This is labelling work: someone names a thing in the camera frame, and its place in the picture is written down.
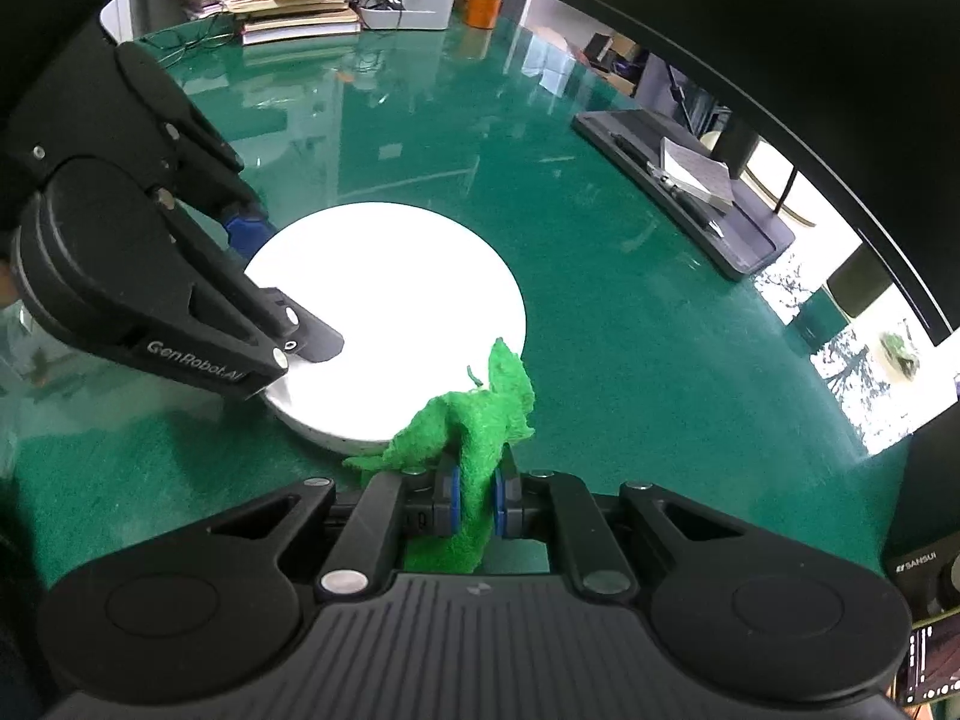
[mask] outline black tray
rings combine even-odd
[[[658,182],[613,143],[613,134],[622,135],[657,167],[661,167],[659,152],[664,137],[709,155],[709,149],[673,119],[645,110],[595,111],[577,114],[573,128],[629,175],[729,279],[738,281],[754,274],[776,260],[794,242],[793,231],[742,179],[731,182],[733,210],[730,213],[722,214],[704,206],[723,230],[724,237],[719,238],[704,230]]]

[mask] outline pen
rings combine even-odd
[[[722,239],[724,237],[723,230],[720,229],[720,225],[716,223],[710,215],[707,213],[707,210],[700,204],[700,201],[696,197],[688,194],[683,189],[680,189],[670,176],[661,170],[659,167],[655,167],[650,160],[647,159],[646,155],[640,151],[639,148],[634,146],[629,140],[627,140],[623,135],[620,135],[617,132],[610,133],[611,140],[613,144],[623,151],[630,160],[637,164],[637,167],[641,167],[644,172],[647,173],[651,178],[658,181],[661,186],[664,187],[664,191],[669,196],[673,197],[675,201],[680,205],[680,208],[683,208],[686,213],[692,218],[698,227],[709,230],[717,238]]]

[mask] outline orange cup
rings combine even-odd
[[[493,29],[503,0],[467,0],[464,22],[477,29]]]

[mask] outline round black pad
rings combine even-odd
[[[209,581],[160,574],[117,587],[107,598],[107,617],[134,637],[181,637],[208,623],[218,605]]]
[[[177,536],[56,584],[38,632],[61,680],[112,701],[173,704],[242,683],[291,640],[296,591],[256,542]]]
[[[711,542],[702,560],[684,555],[654,592],[654,629],[686,671],[738,695],[801,704],[889,685],[910,628],[891,584],[786,539],[769,552],[738,541]]]
[[[751,579],[733,594],[733,610],[744,625],[772,637],[825,634],[843,617],[843,602],[819,581],[802,577]]]

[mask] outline speaker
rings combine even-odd
[[[910,440],[883,567],[914,622],[960,607],[960,403]]]

